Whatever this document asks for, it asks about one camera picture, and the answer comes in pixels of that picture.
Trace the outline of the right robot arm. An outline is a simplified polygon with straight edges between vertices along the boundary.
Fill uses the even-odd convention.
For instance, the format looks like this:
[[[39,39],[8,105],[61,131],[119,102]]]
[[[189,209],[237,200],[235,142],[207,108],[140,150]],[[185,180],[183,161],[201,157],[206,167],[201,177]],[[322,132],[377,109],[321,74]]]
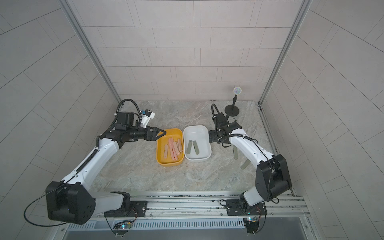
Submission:
[[[262,148],[257,140],[246,134],[237,121],[229,122],[215,104],[211,105],[214,129],[209,131],[209,142],[224,148],[235,147],[256,168],[255,184],[240,194],[240,205],[244,211],[262,202],[273,201],[292,188],[287,160],[282,155],[273,155]]]

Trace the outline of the long pink ceramic knife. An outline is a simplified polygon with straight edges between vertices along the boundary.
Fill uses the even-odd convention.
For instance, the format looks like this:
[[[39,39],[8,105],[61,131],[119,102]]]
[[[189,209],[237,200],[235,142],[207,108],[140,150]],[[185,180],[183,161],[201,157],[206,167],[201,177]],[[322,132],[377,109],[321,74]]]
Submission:
[[[172,160],[175,162],[177,160],[176,156],[175,156],[175,152],[174,152],[174,140],[173,138],[169,138],[169,149],[170,149],[170,154],[171,154],[171,158]]]

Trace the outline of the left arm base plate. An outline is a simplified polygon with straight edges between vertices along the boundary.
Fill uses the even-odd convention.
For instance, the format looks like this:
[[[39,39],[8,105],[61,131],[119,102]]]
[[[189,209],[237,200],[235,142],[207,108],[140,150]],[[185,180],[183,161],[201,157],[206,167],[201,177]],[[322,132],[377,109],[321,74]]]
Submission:
[[[126,203],[117,209],[104,213],[104,217],[107,218],[135,218],[144,217],[147,210],[147,201],[131,201],[127,206]]]

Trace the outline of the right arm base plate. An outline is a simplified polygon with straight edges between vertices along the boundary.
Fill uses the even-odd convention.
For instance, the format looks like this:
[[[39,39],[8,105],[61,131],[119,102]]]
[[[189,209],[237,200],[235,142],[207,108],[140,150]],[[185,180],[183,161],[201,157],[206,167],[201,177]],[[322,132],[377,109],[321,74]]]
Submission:
[[[248,207],[246,203],[241,203],[239,199],[220,201],[220,204],[227,210],[228,216],[253,216],[260,217],[268,214],[264,202]]]

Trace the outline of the yellow plastic storage box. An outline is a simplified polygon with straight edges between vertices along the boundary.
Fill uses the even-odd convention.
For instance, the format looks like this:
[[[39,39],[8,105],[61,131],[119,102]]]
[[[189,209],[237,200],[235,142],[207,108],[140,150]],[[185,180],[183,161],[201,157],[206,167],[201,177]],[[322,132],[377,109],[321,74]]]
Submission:
[[[167,129],[166,132],[167,134],[157,141],[157,162],[164,167],[180,165],[185,157],[183,133],[180,129]],[[179,160],[176,162],[171,158],[170,149],[168,151],[167,159],[164,159],[164,146],[165,144],[169,145],[169,138],[173,138],[175,141],[178,141],[178,139],[182,140],[183,151],[179,155]]]

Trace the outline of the white plastic storage box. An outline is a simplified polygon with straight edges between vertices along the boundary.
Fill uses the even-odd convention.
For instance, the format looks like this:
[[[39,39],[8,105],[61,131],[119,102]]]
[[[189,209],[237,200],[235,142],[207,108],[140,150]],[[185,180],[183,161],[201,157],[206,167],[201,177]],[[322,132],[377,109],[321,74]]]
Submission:
[[[212,155],[211,144],[209,143],[209,131],[205,126],[189,126],[183,131],[184,134],[184,153],[185,157],[193,163],[206,161]],[[199,155],[196,155],[194,146],[192,146],[191,153],[187,155],[187,147],[189,140],[197,141],[200,150]]]

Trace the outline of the green knife front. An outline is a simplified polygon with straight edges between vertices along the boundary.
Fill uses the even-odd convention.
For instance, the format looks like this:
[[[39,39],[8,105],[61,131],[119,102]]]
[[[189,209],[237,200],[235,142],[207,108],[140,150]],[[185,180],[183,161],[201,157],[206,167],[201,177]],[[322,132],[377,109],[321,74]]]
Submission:
[[[193,146],[193,141],[192,140],[189,140],[188,142],[188,147],[187,147],[187,155],[189,155],[191,153],[191,150],[192,150],[192,146]]]

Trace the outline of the green knife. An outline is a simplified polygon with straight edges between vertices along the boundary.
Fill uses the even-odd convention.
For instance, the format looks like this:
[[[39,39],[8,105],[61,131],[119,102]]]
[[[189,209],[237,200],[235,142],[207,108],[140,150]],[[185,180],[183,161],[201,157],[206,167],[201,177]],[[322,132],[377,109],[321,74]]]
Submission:
[[[192,140],[189,140],[188,142],[188,147],[187,147],[187,155],[189,155],[191,153],[191,150],[192,150],[192,146],[193,146],[193,141]]]
[[[238,155],[238,149],[236,147],[233,148],[233,153],[234,153],[234,159],[238,160],[239,159],[239,155]]]
[[[199,148],[198,148],[197,141],[193,141],[193,146],[194,146],[196,155],[199,155],[200,150],[199,150]]]
[[[247,159],[247,160],[241,165],[241,169],[242,169],[242,170],[246,169],[246,168],[249,166],[250,163],[251,163],[251,161]]]

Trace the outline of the pink fruit knife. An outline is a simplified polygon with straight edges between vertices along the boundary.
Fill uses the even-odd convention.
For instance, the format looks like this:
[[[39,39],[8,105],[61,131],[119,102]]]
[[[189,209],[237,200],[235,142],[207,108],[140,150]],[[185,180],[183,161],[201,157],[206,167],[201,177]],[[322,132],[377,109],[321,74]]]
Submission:
[[[168,151],[169,151],[169,146],[168,146],[168,144],[165,144],[165,146],[164,146],[164,159],[167,159]]]

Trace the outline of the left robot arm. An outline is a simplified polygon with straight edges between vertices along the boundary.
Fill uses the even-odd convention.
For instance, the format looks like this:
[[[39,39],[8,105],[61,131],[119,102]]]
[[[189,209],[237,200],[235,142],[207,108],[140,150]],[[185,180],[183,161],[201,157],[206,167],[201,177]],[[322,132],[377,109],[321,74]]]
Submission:
[[[132,99],[122,100],[114,114],[109,128],[96,138],[93,151],[61,181],[52,181],[46,188],[48,218],[58,225],[67,223],[83,225],[92,216],[104,214],[107,218],[144,217],[147,202],[131,203],[129,193],[110,192],[100,196],[91,195],[89,189],[96,176],[110,158],[125,144],[138,140],[157,141],[166,131],[150,127],[155,117],[150,110],[122,112],[125,102],[137,103]]]

